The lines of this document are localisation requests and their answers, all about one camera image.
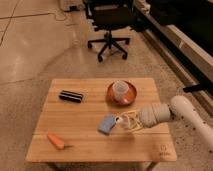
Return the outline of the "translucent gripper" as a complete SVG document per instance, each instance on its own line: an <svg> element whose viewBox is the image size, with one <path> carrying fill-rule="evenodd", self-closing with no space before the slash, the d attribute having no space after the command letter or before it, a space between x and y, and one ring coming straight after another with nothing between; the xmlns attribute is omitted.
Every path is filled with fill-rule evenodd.
<svg viewBox="0 0 213 171"><path fill-rule="evenodd" d="M137 110L123 112L120 117L122 119L120 126L127 132L135 132L144 128L139 121Z"/></svg>

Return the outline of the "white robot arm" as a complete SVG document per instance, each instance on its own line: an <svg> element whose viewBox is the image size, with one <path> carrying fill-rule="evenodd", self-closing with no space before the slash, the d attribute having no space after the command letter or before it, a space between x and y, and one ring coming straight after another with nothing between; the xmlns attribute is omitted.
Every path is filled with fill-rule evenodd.
<svg viewBox="0 0 213 171"><path fill-rule="evenodd" d="M152 128L158 124L180 118L192 125L201 140L213 151L213 128L198 114L185 96L174 96L168 104L154 104L138 110L121 113L116 122L130 132Z"/></svg>

